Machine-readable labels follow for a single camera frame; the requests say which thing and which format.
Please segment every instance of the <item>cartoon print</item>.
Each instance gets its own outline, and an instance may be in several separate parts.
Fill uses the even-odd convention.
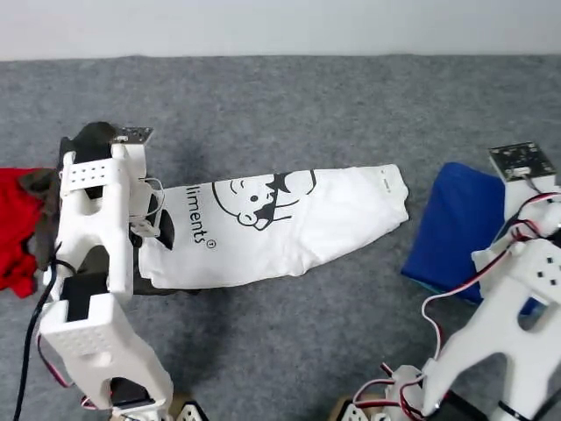
[[[292,207],[316,186],[313,170],[213,182],[218,205],[244,226],[263,231],[292,217]]]

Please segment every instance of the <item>white t-shirt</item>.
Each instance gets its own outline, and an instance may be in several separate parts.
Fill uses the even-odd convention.
[[[154,287],[207,289],[302,275],[408,219],[395,165],[318,169],[166,189],[172,250],[145,239]]]

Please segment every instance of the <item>red cloth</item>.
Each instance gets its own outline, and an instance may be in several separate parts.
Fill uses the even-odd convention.
[[[35,169],[0,168],[0,289],[10,287],[24,298],[33,292],[35,259],[24,251],[39,219],[42,202],[18,184]]]

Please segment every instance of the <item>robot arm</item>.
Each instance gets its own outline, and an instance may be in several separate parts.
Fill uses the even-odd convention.
[[[139,421],[171,421],[170,376],[123,311],[132,296],[129,229],[142,237],[160,235],[163,192],[145,181],[144,144],[152,129],[95,123],[78,138],[100,127],[109,133],[106,139],[85,147],[77,142],[64,153],[56,258],[78,269],[92,247],[103,246],[109,266],[88,274],[58,266],[39,334],[97,409]],[[153,196],[160,204],[150,210]],[[51,276],[45,273],[45,283]]]
[[[505,219],[531,219],[539,238],[512,244],[507,233],[487,250],[473,255],[481,270],[508,247],[504,259],[481,279],[485,298],[467,325],[448,340],[437,360],[423,369],[423,414],[432,413],[454,380],[494,353],[507,357],[503,397],[493,421],[532,419],[547,397],[548,382],[561,362],[561,244],[551,235],[561,228],[560,196],[555,172],[533,144],[495,148],[492,163],[505,182]],[[533,182],[523,180],[531,176]],[[539,185],[551,195],[536,196]],[[528,331],[518,315],[530,299],[545,305]]]

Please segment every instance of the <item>white wall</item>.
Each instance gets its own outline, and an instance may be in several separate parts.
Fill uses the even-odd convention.
[[[1,0],[0,60],[561,53],[559,0]]]

